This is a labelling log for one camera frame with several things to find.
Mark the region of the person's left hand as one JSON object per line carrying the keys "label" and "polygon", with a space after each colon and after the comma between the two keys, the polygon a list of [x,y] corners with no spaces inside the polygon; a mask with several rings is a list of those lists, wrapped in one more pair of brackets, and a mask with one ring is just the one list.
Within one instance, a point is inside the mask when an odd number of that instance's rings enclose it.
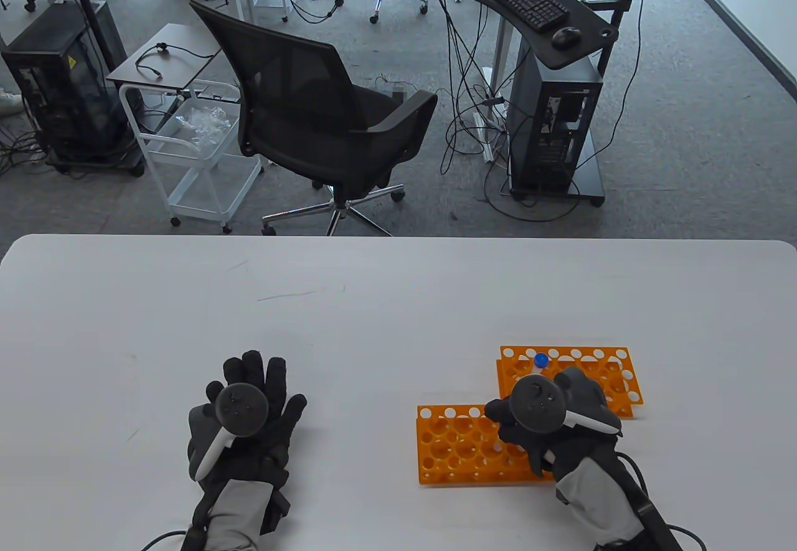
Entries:
{"label": "person's left hand", "polygon": [[[203,489],[241,481],[265,483],[279,491],[290,476],[287,470],[288,448],[296,424],[307,406],[307,399],[300,393],[287,396],[286,361],[281,357],[272,357],[264,364],[260,351],[248,350],[241,357],[227,359],[222,371],[225,380],[208,383],[205,387],[207,402],[189,413],[190,477]],[[259,391],[266,401],[268,413],[256,433],[237,437],[230,446],[225,446],[205,479],[198,479],[199,450],[210,439],[205,435],[208,426],[217,421],[217,400],[222,397],[224,388],[241,383]]]}

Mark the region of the person's right hand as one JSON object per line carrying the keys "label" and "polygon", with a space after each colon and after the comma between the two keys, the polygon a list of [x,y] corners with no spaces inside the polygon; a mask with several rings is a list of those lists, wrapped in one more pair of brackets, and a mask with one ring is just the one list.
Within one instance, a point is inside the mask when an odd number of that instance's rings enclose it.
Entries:
{"label": "person's right hand", "polygon": [[579,368],[553,379],[526,375],[507,397],[489,401],[484,414],[498,424],[502,442],[526,451],[533,474],[556,482],[595,452],[614,451],[621,436],[600,384]]}

